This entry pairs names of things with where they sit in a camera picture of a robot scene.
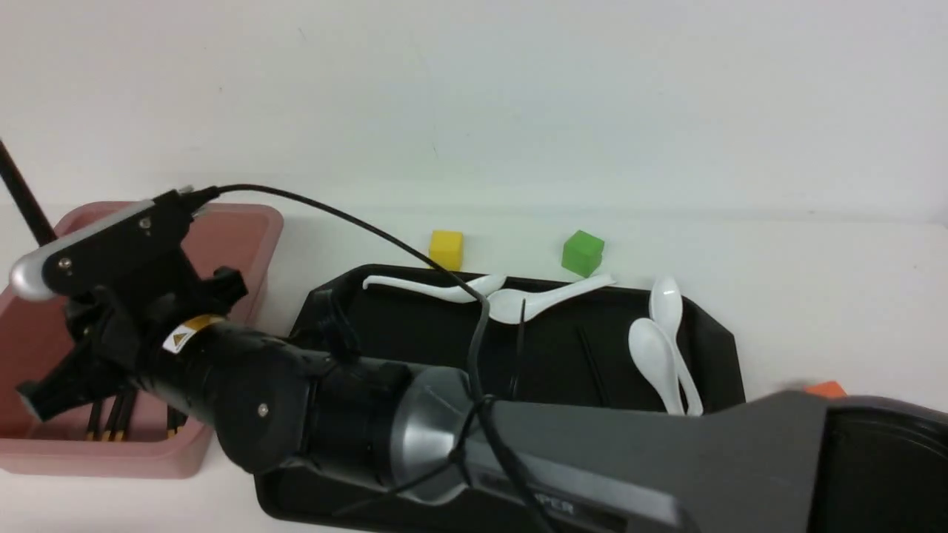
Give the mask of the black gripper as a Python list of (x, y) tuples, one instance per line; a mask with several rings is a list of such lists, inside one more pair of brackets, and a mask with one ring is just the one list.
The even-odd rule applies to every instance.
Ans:
[(74, 348), (38, 381), (16, 392), (41, 422), (115, 397), (145, 372), (148, 358), (166, 334), (196, 316), (227, 316), (248, 289), (237, 269), (223, 266), (200, 276), (182, 247), (160, 253), (143, 266), (122, 270), (115, 282), (70, 298), (64, 306)]

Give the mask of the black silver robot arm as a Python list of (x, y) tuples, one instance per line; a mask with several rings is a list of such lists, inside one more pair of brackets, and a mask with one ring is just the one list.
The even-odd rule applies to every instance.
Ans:
[(360, 357), (333, 298), (328, 353), (232, 324), (240, 273), (202, 279), (179, 252), (50, 275), (23, 258), (10, 285), (81, 304), (73, 351), (18, 388), (37, 418), (137, 388), (216, 429), (251, 475), (307, 469), (373, 492), (342, 514), (483, 492), (545, 531), (946, 530), (946, 415), (931, 409), (808, 392), (699, 418), (505, 401), (474, 364)]

